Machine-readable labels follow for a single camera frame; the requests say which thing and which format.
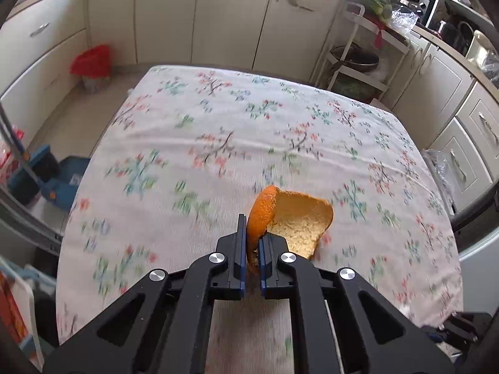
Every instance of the countertop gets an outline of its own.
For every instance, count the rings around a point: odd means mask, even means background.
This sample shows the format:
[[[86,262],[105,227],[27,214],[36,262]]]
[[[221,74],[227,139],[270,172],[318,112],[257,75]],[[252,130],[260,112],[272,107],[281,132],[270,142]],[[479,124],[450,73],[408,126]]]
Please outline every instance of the countertop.
[[[464,68],[466,68],[466,70],[468,70],[476,78],[476,80],[491,94],[491,96],[493,96],[496,99],[496,101],[499,103],[499,89],[497,89],[492,84],[492,82],[487,77],[485,77],[485,75],[477,66],[471,64],[461,53],[459,53],[453,47],[449,46],[444,41],[430,34],[424,29],[421,29],[416,26],[413,28],[413,31],[420,34],[423,38],[428,39],[434,45],[437,45],[445,53],[449,54],[455,61],[459,62],[459,64]]]

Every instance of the red bag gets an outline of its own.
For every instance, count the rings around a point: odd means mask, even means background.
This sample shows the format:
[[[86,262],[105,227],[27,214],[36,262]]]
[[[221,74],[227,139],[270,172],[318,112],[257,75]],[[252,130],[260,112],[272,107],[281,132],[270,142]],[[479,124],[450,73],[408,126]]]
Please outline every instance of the red bag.
[[[71,73],[91,79],[108,77],[111,73],[109,46],[99,45],[77,56],[71,65]]]

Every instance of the tablecloth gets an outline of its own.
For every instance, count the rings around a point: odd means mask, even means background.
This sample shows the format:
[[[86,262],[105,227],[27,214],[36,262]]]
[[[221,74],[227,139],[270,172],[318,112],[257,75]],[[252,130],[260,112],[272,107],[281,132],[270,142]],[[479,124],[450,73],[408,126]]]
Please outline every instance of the tablecloth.
[[[395,116],[281,79],[156,66],[79,187],[59,260],[60,340],[149,270],[213,251],[267,185],[333,204],[316,266],[353,267],[417,325],[462,309],[450,222]],[[241,303],[216,302],[206,372],[292,372],[291,344],[287,302],[264,302],[250,280]]]

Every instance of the black pan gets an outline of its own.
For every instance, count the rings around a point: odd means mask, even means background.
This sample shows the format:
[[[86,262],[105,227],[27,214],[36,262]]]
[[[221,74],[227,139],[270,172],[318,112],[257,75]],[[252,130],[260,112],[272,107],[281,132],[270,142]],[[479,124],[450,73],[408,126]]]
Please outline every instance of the black pan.
[[[333,66],[333,72],[343,65],[361,73],[370,72],[378,67],[379,57],[354,43],[350,46],[345,60],[340,60],[344,49],[344,46],[339,46],[331,51],[335,59],[338,60]]]

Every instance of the dish rack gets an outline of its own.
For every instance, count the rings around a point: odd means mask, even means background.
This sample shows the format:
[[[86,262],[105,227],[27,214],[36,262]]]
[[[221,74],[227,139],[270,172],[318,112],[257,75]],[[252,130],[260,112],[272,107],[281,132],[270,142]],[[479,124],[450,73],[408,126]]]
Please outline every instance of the dish rack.
[[[316,70],[314,72],[317,75],[313,76],[311,80],[315,87],[319,86],[328,63],[333,65],[338,61],[331,53],[333,47],[341,46],[343,44],[345,45],[345,49],[343,50],[340,58],[340,60],[345,60],[348,50],[356,39],[356,36],[357,39],[359,39],[359,29],[370,31],[370,33],[372,34],[371,38],[376,38],[378,33],[381,32],[381,38],[383,41],[382,53],[385,55],[385,59],[389,61],[390,68],[387,77],[383,81],[380,81],[374,77],[371,77],[369,73],[361,73],[355,69],[343,65],[332,75],[327,85],[327,90],[331,91],[333,89],[339,73],[345,74],[346,76],[349,76],[363,83],[366,83],[369,86],[374,87],[379,91],[379,93],[377,94],[378,99],[383,97],[383,94],[388,90],[388,87],[390,87],[390,83],[395,77],[395,74],[400,68],[403,59],[409,51],[409,41],[405,37],[401,36],[401,38],[403,38],[404,40],[404,42],[401,42],[389,32],[380,30],[376,24],[364,17],[364,13],[365,7],[362,4],[347,2],[341,15],[338,15],[335,19],[333,26],[331,27],[328,39],[326,40],[326,43],[324,45],[322,54],[320,56],[318,66],[316,67]],[[352,23],[353,28],[351,28],[351,26],[348,27],[348,23]],[[352,29],[350,34],[345,33],[345,30],[348,31],[350,28]],[[366,43],[365,38],[362,38],[362,36],[360,40],[356,40],[355,42],[369,51],[376,50],[376,48],[374,48],[372,44],[370,44],[371,46],[366,46],[368,42]]]

